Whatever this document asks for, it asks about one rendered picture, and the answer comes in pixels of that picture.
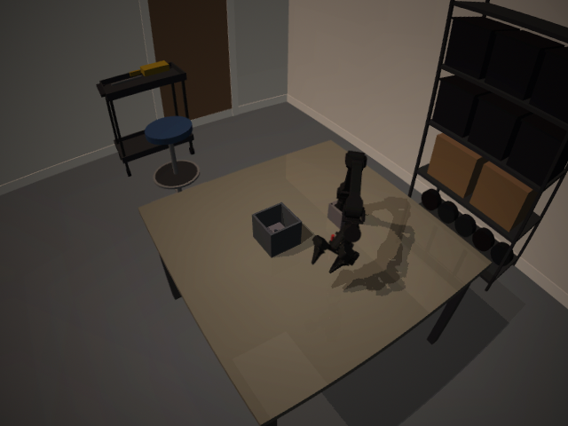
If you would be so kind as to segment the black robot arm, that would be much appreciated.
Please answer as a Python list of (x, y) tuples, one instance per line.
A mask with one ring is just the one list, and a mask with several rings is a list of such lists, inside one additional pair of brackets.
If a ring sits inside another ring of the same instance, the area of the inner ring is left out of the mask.
[[(351, 260), (352, 262), (356, 261), (359, 257), (359, 253), (352, 249), (353, 242), (359, 240), (361, 236), (359, 224), (363, 225), (363, 222), (365, 222), (360, 186), (362, 170), (367, 166), (367, 157), (361, 152), (348, 151), (345, 164), (348, 171), (344, 182), (337, 187), (337, 204), (335, 206), (342, 211), (342, 222), (345, 222), (345, 224), (340, 232), (346, 240), (341, 241), (335, 247), (339, 252), (339, 257), (349, 263)], [(351, 244), (347, 244), (347, 241)]]

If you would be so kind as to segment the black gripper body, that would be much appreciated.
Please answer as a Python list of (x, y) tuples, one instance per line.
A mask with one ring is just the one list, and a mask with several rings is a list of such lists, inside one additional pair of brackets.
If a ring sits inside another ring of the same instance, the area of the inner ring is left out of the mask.
[[(339, 255), (339, 252), (338, 252), (338, 250), (336, 250), (336, 247), (335, 247), (335, 246), (336, 246), (338, 243), (340, 243), (341, 241), (344, 241), (344, 240), (346, 240), (346, 239), (345, 239), (344, 235), (343, 235), (340, 231), (339, 231), (339, 232), (335, 232), (334, 240), (329, 242), (330, 245), (328, 244), (328, 242), (327, 242), (324, 238), (322, 238), (322, 237), (320, 237), (320, 236), (318, 236), (318, 235), (314, 236), (314, 238), (312, 239), (312, 241), (316, 244), (316, 246), (317, 246), (319, 249), (321, 249), (321, 250), (323, 250), (323, 251), (329, 250), (329, 251), (331, 251), (331, 252), (333, 252), (333, 253), (336, 253), (337, 255)], [(346, 261), (344, 261), (344, 262), (347, 263)], [(351, 261), (350, 261), (349, 263), (347, 263), (347, 264), (350, 264), (350, 265), (352, 266), (354, 263), (355, 263), (355, 261), (352, 262), (352, 260), (351, 260)]]

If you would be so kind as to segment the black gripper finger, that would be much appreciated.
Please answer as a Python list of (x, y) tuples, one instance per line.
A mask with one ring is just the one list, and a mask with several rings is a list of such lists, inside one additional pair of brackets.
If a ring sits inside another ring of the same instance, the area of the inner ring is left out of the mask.
[(335, 270), (337, 270), (338, 268), (340, 268), (344, 265), (350, 266), (349, 264), (345, 263), (339, 256), (337, 256), (337, 258), (335, 259), (335, 261), (333, 262), (333, 264), (332, 264), (332, 266), (329, 270), (329, 273), (334, 272)]
[(313, 258), (312, 258), (312, 264), (314, 264), (322, 254), (325, 254), (326, 252), (319, 249), (316, 244), (313, 242), (314, 246), (314, 253), (313, 253)]

